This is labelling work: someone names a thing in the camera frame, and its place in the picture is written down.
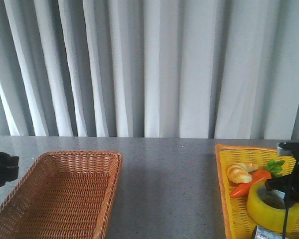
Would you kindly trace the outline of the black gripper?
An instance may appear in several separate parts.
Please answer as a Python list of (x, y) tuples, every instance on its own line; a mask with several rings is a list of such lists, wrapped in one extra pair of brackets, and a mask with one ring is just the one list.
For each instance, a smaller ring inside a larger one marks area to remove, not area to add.
[(292, 172), (278, 178), (267, 179), (267, 191), (278, 190), (285, 192), (285, 196), (293, 202), (299, 202), (299, 142), (281, 142), (277, 144), (279, 156), (292, 156), (296, 162)]
[(0, 187), (14, 181), (19, 174), (19, 156), (0, 152)]

